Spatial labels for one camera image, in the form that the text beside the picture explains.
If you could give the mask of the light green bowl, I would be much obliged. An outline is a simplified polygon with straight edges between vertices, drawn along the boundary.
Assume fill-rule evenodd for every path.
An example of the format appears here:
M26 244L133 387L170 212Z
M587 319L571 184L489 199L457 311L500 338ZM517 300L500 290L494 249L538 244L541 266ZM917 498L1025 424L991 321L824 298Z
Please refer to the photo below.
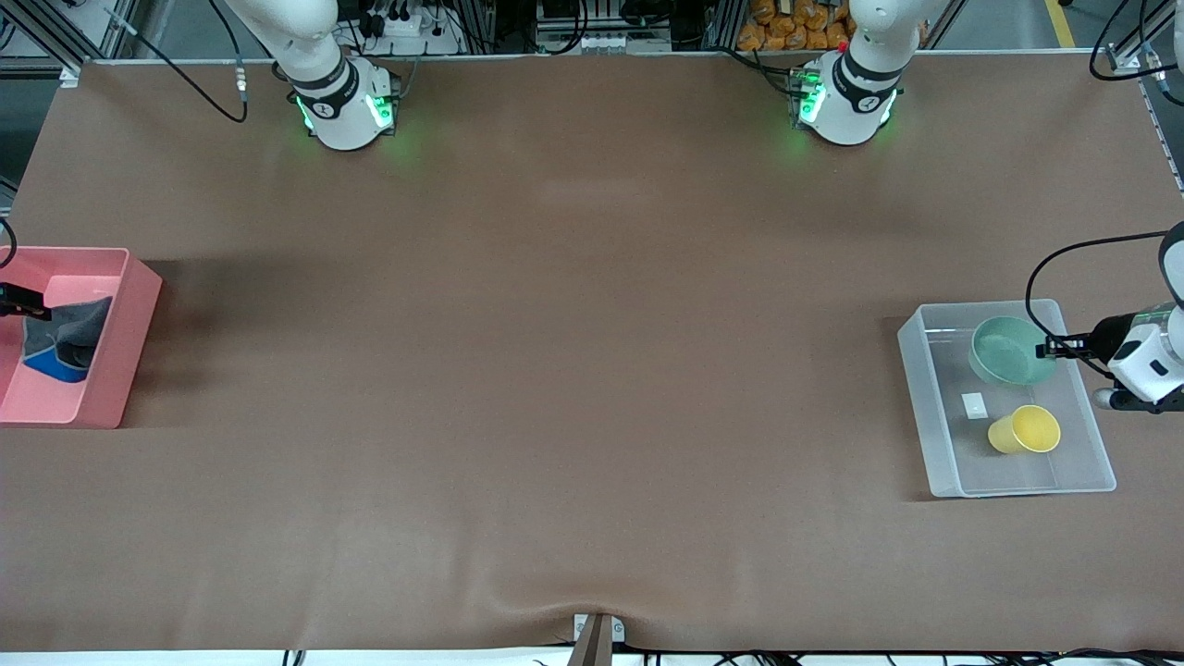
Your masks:
M973 329L969 367L987 383L1036 385L1057 370L1056 359L1037 354L1044 342L1043 329L1027 319L991 316Z

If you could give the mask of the yellow cup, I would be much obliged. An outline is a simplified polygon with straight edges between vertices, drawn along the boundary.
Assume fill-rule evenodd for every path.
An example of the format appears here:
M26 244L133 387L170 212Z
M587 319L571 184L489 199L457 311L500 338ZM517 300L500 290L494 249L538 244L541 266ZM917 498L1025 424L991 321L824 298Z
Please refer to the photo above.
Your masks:
M1024 452L1044 454L1058 447L1060 422L1040 405L1024 405L989 425L987 441L995 452L1014 455Z

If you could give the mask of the aluminium frame post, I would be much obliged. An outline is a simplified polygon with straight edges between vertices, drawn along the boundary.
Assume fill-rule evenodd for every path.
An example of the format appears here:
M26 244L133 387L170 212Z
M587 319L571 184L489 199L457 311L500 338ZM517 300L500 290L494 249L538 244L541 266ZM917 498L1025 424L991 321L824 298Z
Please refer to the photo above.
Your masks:
M1114 73L1184 65L1184 0L1120 0L1101 49Z
M114 58L140 0L0 0L0 72L41 72Z

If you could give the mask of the brown table cover mat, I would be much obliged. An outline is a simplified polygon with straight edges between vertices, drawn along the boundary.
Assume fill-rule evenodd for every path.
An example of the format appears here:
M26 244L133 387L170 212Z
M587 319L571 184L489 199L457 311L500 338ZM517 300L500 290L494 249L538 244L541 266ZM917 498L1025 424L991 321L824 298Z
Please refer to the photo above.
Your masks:
M870 143L726 56L426 62L395 135L157 65L49 109L12 222L165 297L124 423L0 429L0 649L1184 652L1184 418L1117 489L940 500L897 329L1184 218L1135 84L922 55Z

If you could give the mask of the pink plastic bin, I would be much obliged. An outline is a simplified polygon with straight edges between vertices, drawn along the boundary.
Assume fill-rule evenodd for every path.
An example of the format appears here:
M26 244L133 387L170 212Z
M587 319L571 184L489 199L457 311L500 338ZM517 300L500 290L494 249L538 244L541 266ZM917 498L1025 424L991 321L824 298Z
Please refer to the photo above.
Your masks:
M92 366L63 382L21 358L26 316L0 316L0 425L118 427L162 278L122 248L22 246L0 282L40 292L47 308L110 297Z

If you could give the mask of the pile of orange bags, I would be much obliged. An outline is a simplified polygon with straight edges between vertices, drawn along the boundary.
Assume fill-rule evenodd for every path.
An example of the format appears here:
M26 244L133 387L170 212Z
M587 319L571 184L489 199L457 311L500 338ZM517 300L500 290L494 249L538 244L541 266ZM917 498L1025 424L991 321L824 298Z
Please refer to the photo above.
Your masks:
M837 50L855 36L849 0L748 0L740 52Z

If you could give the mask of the white power strip with plugs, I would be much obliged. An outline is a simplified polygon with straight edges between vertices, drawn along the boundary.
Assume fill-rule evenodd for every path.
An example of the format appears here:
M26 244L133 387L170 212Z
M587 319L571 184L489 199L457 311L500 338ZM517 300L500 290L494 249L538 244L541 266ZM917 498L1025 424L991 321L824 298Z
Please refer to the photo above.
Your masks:
M352 0L342 38L363 56L469 55L461 17L440 0Z

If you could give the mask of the clear plastic bin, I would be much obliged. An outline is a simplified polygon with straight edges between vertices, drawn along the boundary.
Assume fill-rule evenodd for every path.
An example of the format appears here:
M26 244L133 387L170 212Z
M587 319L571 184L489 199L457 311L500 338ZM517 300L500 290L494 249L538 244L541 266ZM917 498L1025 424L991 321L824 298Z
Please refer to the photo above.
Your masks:
M929 489L938 498L1041 497L1111 492L1117 478L1092 414L1077 364L1057 361L1040 384L987 383L969 367L977 325L991 316L1027 319L1022 301L922 305L897 333ZM989 417L969 420L961 395L980 392ZM995 452L987 429L1024 405L1057 418L1062 438L1053 452Z

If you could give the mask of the grey and blue cloth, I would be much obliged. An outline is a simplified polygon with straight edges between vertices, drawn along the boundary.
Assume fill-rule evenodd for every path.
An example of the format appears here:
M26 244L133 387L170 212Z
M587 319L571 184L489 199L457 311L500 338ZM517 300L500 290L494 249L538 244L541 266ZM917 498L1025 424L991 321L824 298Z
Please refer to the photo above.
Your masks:
M92 369L112 297L52 308L49 320L25 319L21 365L76 384Z

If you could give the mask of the long white power strip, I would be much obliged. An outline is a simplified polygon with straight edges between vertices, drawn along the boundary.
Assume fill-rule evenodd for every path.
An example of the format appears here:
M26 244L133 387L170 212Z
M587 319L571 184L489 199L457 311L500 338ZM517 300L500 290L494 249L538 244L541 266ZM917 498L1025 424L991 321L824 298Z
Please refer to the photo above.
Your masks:
M673 51L665 32L591 32L575 51L579 55L664 55Z

